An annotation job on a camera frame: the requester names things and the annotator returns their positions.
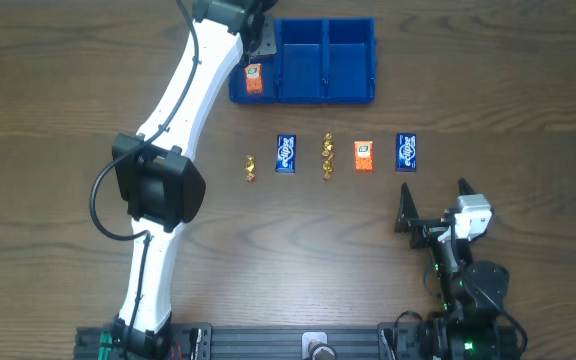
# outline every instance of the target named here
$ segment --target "wooden table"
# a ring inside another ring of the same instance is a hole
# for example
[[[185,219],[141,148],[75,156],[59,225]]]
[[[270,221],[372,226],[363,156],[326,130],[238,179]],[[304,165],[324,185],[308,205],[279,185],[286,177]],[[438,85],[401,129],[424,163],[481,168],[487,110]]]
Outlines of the wooden table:
[[[224,88],[196,164],[208,192],[172,285],[173,321],[370,324],[426,314],[429,252],[394,234],[406,181],[422,216],[465,177],[495,206],[475,259],[511,274],[526,359],[576,358],[576,1],[282,0],[278,17],[374,16],[370,106],[237,106]],[[161,97],[187,38],[173,1],[0,2],[0,359],[65,359],[75,327],[124,301],[132,244],[100,235],[87,201],[118,132]],[[319,151],[335,133],[333,179]],[[394,171],[418,134],[415,174]],[[278,133],[297,173],[274,173]],[[353,172],[373,140],[376,170]],[[258,181],[245,181],[245,155]],[[99,212],[129,231],[114,176]]]

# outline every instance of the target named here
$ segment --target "wood grain surface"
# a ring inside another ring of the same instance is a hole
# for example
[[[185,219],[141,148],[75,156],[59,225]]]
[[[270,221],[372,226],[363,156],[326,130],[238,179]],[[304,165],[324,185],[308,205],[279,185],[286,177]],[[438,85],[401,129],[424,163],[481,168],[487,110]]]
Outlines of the wood grain surface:
[[[197,167],[208,192],[177,255],[173,320],[366,324],[441,304],[428,251],[394,234],[399,187],[422,216],[465,177],[495,206],[475,259],[511,274],[506,309],[525,359],[576,358],[576,0],[282,0],[278,17],[374,16],[370,106],[237,106],[222,89]],[[188,36],[173,1],[0,2],[0,359],[72,357],[77,326],[119,310],[131,244],[100,235],[90,186],[116,133],[161,97]],[[325,132],[333,179],[322,180]],[[419,169],[394,171],[395,134],[418,134]],[[297,173],[274,173],[278,133]],[[352,143],[375,143],[373,174]],[[258,180],[245,180],[245,155]],[[129,231],[113,177],[102,220]]]

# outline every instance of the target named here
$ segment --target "blue tray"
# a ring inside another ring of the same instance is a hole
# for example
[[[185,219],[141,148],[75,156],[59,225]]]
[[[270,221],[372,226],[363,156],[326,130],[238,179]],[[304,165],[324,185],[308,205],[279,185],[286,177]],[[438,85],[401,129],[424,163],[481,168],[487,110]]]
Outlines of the blue tray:
[[[365,104],[375,98],[375,21],[275,19],[277,54],[260,61],[264,92],[248,94],[244,65],[230,74],[239,104]]]

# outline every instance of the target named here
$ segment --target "blue plastic container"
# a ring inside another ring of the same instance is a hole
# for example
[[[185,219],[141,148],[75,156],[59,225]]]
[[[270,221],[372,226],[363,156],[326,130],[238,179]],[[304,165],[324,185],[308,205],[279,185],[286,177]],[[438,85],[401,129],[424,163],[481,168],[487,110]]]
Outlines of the blue plastic container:
[[[230,100],[257,103],[370,103],[377,59],[373,18],[276,19],[277,54],[257,61],[264,92],[248,94],[244,66],[230,74]]]

